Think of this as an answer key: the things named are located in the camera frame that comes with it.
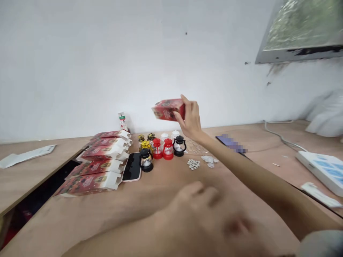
power cord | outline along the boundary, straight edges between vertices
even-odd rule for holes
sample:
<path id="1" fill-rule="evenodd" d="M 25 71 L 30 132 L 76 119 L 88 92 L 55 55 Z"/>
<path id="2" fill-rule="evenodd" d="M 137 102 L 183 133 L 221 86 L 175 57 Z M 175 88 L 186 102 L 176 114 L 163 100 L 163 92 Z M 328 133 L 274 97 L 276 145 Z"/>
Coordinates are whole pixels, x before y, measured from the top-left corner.
<path id="1" fill-rule="evenodd" d="M 294 120 L 291 120 L 291 121 L 288 121 L 288 122 L 267 122 L 267 121 L 264 120 L 264 128 L 265 128 L 265 130 L 267 130 L 268 132 L 270 132 L 270 133 L 272 133 L 272 134 L 274 134 L 274 135 L 277 135 L 285 145 L 287 145 L 287 146 L 289 146 L 289 147 L 295 146 L 295 147 L 297 147 L 297 148 L 302 149 L 302 150 L 305 151 L 305 152 L 308 152 L 305 148 L 301 147 L 300 145 L 297 145 L 297 144 L 295 144 L 295 143 L 292 143 L 292 142 L 287 141 L 286 139 L 283 138 L 282 135 L 280 135 L 280 134 L 278 134 L 278 133 L 276 133 L 276 132 L 273 132 L 273 131 L 271 131 L 271 130 L 269 130 L 269 129 L 267 128 L 267 123 L 272 123 L 272 124 L 289 124 L 289 123 L 293 123 L 293 122 L 294 122 Z"/>

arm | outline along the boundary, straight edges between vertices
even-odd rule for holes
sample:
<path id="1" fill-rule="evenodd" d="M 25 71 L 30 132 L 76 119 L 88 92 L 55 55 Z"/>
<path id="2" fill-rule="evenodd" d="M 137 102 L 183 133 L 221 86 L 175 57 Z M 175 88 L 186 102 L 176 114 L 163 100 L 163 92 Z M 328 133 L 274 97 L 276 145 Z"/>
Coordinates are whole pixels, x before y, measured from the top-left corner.
<path id="1" fill-rule="evenodd" d="M 287 182 L 203 132 L 197 102 L 190 102 L 183 95 L 181 97 L 186 105 L 186 117 L 182 120 L 179 113 L 175 113 L 175 116 L 185 136 L 210 151 L 251 191 L 273 208 L 299 240 L 314 231 L 342 229 L 340 224 Z"/>
<path id="2" fill-rule="evenodd" d="M 81 241 L 62 257 L 159 257 L 163 256 L 160 235 L 155 215 L 152 215 Z"/>

white device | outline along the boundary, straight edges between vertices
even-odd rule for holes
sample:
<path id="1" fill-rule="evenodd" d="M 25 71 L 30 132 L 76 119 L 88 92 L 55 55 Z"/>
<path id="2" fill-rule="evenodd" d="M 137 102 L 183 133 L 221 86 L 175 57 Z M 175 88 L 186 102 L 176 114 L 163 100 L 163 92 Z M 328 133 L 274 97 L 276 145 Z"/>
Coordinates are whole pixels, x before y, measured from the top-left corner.
<path id="1" fill-rule="evenodd" d="M 299 151 L 296 158 L 334 194 L 343 196 L 343 162 L 330 155 Z"/>

bottle cap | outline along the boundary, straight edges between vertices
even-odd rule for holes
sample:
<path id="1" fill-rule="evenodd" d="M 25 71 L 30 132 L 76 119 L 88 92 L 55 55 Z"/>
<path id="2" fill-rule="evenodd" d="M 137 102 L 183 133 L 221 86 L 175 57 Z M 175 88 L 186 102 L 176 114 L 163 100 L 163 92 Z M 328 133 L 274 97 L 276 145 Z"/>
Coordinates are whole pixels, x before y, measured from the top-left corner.
<path id="1" fill-rule="evenodd" d="M 142 159 L 146 159 L 149 157 L 149 149 L 144 148 L 140 151 L 140 156 L 142 157 Z"/>
<path id="2" fill-rule="evenodd" d="M 170 138 L 167 138 L 165 141 L 164 141 L 164 146 L 165 147 L 172 147 L 172 140 Z"/>
<path id="3" fill-rule="evenodd" d="M 175 141 L 176 141 L 176 143 L 177 144 L 183 144 L 183 136 L 177 136 L 176 138 L 175 138 Z"/>
<path id="4" fill-rule="evenodd" d="M 123 112 L 119 112 L 118 116 L 120 120 L 125 120 L 125 114 Z"/>
<path id="5" fill-rule="evenodd" d="M 145 146 L 146 146 L 146 148 L 147 148 L 148 145 L 149 145 L 149 141 L 144 140 L 144 141 L 142 142 L 142 147 L 145 147 Z"/>
<path id="6" fill-rule="evenodd" d="M 150 133 L 148 135 L 148 140 L 154 140 L 156 137 L 155 137 L 155 134 L 154 133 Z"/>
<path id="7" fill-rule="evenodd" d="M 161 143 L 160 143 L 161 140 L 159 138 L 154 139 L 153 142 L 154 142 L 154 146 L 156 146 L 156 147 L 159 147 L 161 145 Z"/>

smartphone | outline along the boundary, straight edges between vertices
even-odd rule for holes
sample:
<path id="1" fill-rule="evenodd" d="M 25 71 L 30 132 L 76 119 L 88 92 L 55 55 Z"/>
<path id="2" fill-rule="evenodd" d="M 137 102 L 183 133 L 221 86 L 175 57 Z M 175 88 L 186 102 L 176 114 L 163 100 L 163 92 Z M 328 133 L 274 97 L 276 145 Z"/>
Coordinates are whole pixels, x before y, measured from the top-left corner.
<path id="1" fill-rule="evenodd" d="M 142 168 L 140 167 L 140 153 L 131 153 L 129 155 L 128 161 L 126 162 L 123 182 L 133 182 L 140 180 L 142 174 Z"/>

